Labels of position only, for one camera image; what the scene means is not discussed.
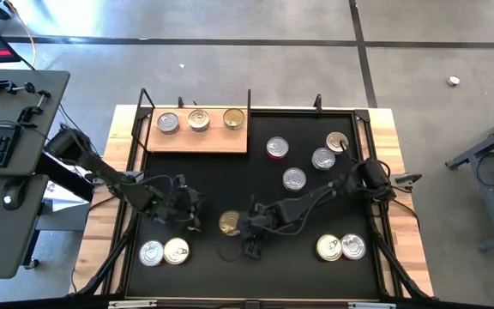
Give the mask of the green label seafood can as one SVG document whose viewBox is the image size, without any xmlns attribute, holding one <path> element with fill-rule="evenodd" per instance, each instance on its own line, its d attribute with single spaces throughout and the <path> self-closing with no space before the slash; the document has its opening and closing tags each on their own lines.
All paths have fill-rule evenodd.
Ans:
<svg viewBox="0 0 494 309">
<path fill-rule="evenodd" d="M 289 191 L 300 191 L 306 185 L 307 178 L 305 173 L 297 168 L 291 167 L 284 171 L 282 175 L 282 184 Z"/>
<path fill-rule="evenodd" d="M 321 171 L 329 170 L 336 161 L 335 154 L 328 148 L 317 148 L 311 157 L 314 168 Z"/>
<path fill-rule="evenodd" d="M 245 115 L 241 109 L 230 108 L 223 114 L 223 122 L 228 130 L 240 130 L 245 122 Z"/>
</svg>

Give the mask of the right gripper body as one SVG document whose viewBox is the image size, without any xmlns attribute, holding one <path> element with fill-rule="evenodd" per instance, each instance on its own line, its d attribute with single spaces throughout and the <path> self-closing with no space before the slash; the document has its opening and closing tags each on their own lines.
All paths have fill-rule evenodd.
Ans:
<svg viewBox="0 0 494 309">
<path fill-rule="evenodd" d="M 289 201 L 278 201 L 269 205 L 260 204 L 259 213 L 241 211 L 241 240 L 261 238 L 265 233 L 289 236 L 290 234 L 285 232 L 285 229 L 290 227 L 289 207 Z"/>
</svg>

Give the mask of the wooden shelf board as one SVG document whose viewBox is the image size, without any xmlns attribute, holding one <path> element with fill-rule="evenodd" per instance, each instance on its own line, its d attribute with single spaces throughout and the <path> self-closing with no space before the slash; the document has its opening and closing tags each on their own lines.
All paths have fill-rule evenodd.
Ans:
<svg viewBox="0 0 494 309">
<path fill-rule="evenodd" d="M 245 122 L 240 130 L 228 130 L 223 122 L 223 114 L 227 109 L 238 108 L 244 112 Z M 155 108 L 148 134 L 148 151 L 150 152 L 182 152 L 182 153 L 246 153 L 246 108 L 225 106 L 201 107 L 210 117 L 210 126 L 204 132 L 193 131 L 188 124 L 188 116 L 195 110 L 194 106 L 184 108 Z M 162 133 L 157 128 L 159 115 L 173 112 L 178 115 L 180 128 L 172 135 Z"/>
</svg>

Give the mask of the black computer mouse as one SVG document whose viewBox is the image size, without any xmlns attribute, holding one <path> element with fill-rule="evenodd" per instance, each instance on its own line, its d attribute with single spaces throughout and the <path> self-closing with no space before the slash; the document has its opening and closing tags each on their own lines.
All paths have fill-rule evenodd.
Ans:
<svg viewBox="0 0 494 309">
<path fill-rule="evenodd" d="M 3 208 L 17 210 L 21 207 L 27 187 L 26 177 L 14 177 L 3 186 Z"/>
</svg>

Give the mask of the black shelf post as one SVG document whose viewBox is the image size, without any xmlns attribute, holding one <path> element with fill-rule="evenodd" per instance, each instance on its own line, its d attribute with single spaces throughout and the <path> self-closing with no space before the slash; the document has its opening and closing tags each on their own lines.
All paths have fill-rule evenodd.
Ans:
<svg viewBox="0 0 494 309">
<path fill-rule="evenodd" d="M 246 110 L 246 153 L 249 153 L 250 149 L 250 125 L 251 125 L 251 89 L 247 90 L 247 110 Z"/>
</svg>

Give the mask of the grey table clamp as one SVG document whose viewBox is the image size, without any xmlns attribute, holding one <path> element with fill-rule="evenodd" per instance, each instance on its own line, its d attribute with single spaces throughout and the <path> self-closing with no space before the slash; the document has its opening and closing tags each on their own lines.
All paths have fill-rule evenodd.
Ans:
<svg viewBox="0 0 494 309">
<path fill-rule="evenodd" d="M 395 189 L 410 192 L 413 190 L 413 185 L 421 178 L 420 173 L 397 173 L 390 175 L 390 182 Z"/>
</svg>

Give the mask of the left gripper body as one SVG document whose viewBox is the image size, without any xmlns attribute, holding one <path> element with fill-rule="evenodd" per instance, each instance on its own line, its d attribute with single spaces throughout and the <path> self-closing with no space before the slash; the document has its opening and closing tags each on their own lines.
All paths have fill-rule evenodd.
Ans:
<svg viewBox="0 0 494 309">
<path fill-rule="evenodd" d="M 187 185 L 183 174 L 177 175 L 167 195 L 166 223 L 199 223 L 203 202 L 204 194 Z"/>
</svg>

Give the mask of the black desk clamp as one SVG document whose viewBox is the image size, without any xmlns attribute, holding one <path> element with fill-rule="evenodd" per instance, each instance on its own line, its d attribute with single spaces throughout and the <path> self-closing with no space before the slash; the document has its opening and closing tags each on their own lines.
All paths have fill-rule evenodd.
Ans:
<svg viewBox="0 0 494 309">
<path fill-rule="evenodd" d="M 18 119 L 17 124 L 25 128 L 36 128 L 37 125 L 33 122 L 33 117 L 35 115 L 42 115 L 43 109 L 42 104 L 51 98 L 51 93 L 45 90 L 38 91 L 40 95 L 39 102 L 35 106 L 27 106 L 22 109 Z"/>
<path fill-rule="evenodd" d="M 35 94 L 35 86 L 31 82 L 26 82 L 22 86 L 17 86 L 11 80 L 0 80 L 0 93 L 17 94 L 19 91 L 26 91 Z"/>
</svg>

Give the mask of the silver bracket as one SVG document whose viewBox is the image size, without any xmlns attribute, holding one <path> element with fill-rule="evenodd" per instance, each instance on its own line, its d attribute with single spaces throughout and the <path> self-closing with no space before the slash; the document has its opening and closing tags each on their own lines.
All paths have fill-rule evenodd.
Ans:
<svg viewBox="0 0 494 309">
<path fill-rule="evenodd" d="M 108 309 L 147 309 L 156 307 L 157 300 L 115 300 L 108 303 Z"/>
<path fill-rule="evenodd" d="M 348 302 L 347 309 L 397 309 L 397 307 L 393 303 Z"/>
</svg>

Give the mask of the red albacore tuna can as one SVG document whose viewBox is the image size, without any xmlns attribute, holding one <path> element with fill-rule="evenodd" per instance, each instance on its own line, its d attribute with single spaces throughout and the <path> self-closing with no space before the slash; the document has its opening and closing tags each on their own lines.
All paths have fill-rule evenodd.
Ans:
<svg viewBox="0 0 494 309">
<path fill-rule="evenodd" d="M 145 242 L 138 253 L 141 264 L 147 267 L 158 266 L 163 260 L 164 246 L 158 240 Z"/>
<path fill-rule="evenodd" d="M 175 134 L 180 128 L 178 115 L 173 112 L 162 113 L 157 119 L 157 128 L 164 134 Z"/>
<path fill-rule="evenodd" d="M 266 143 L 266 151 L 270 158 L 280 160 L 286 157 L 289 144 L 281 136 L 271 137 Z"/>
<path fill-rule="evenodd" d="M 348 233 L 340 239 L 342 255 L 350 260 L 359 260 L 366 253 L 364 240 L 355 233 Z"/>
<path fill-rule="evenodd" d="M 219 229 L 226 236 L 240 235 L 238 228 L 239 212 L 236 210 L 227 210 L 219 218 Z"/>
</svg>

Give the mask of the black table mat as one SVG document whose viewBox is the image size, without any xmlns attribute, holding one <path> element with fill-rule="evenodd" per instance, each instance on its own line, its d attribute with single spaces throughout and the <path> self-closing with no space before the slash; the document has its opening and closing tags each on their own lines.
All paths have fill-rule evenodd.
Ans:
<svg viewBox="0 0 494 309">
<path fill-rule="evenodd" d="M 149 176 L 183 174 L 186 183 L 205 196 L 201 232 L 186 232 L 191 254 L 184 264 L 147 267 L 131 260 L 127 296 L 255 299 L 373 299 L 378 293 L 375 258 L 323 262 L 316 242 L 324 234 L 370 236 L 368 203 L 362 195 L 348 195 L 314 209 L 304 229 L 294 236 L 271 235 L 262 256 L 243 256 L 241 240 L 224 235 L 218 226 L 227 210 L 246 210 L 250 196 L 268 204 L 289 197 L 282 175 L 290 167 L 307 177 L 307 190 L 327 184 L 352 168 L 352 158 L 340 156 L 334 166 L 319 171 L 311 156 L 339 131 L 357 139 L 352 117 L 346 114 L 297 116 L 266 114 L 251 119 L 250 149 L 246 154 L 164 154 L 148 157 Z M 285 158 L 268 156 L 267 141 L 281 136 L 289 144 Z"/>
</svg>

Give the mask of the blue Wild Planet can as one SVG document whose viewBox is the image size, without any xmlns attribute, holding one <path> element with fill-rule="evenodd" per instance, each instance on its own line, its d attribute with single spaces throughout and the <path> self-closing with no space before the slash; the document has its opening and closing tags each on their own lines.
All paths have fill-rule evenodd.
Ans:
<svg viewBox="0 0 494 309">
<path fill-rule="evenodd" d="M 188 124 L 193 131 L 204 132 L 210 126 L 210 117 L 205 110 L 195 109 L 188 116 Z"/>
<path fill-rule="evenodd" d="M 335 154 L 342 153 L 348 144 L 347 136 L 339 131 L 330 132 L 325 139 L 326 147 Z"/>
<path fill-rule="evenodd" d="M 338 260 L 342 255 L 340 239 L 333 234 L 324 234 L 316 242 L 318 257 L 326 262 Z"/>
<path fill-rule="evenodd" d="M 190 255 L 188 243 L 179 237 L 169 239 L 164 245 L 164 259 L 168 264 L 184 263 Z"/>
</svg>

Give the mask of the wooden table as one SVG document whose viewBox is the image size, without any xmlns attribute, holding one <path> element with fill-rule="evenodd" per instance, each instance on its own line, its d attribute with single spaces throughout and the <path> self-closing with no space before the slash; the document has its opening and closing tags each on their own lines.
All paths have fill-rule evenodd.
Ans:
<svg viewBox="0 0 494 309">
<path fill-rule="evenodd" d="M 388 108 L 357 108 L 355 111 L 359 115 L 361 136 L 372 134 L 376 157 L 388 163 L 393 173 L 403 173 L 405 167 L 392 111 Z M 113 114 L 104 160 L 118 170 L 125 170 L 128 163 L 132 163 L 136 171 L 141 169 L 141 156 L 131 153 L 135 115 L 136 107 L 131 105 L 119 105 Z M 413 200 L 409 193 L 398 191 L 397 194 L 388 212 L 395 255 L 418 287 L 433 295 Z M 109 253 L 113 234 L 120 234 L 125 227 L 119 220 L 130 218 L 130 210 L 120 207 L 117 200 L 109 197 L 104 187 L 94 193 L 93 201 L 97 207 L 87 217 L 79 255 L 71 273 L 70 291 L 87 285 Z"/>
</svg>

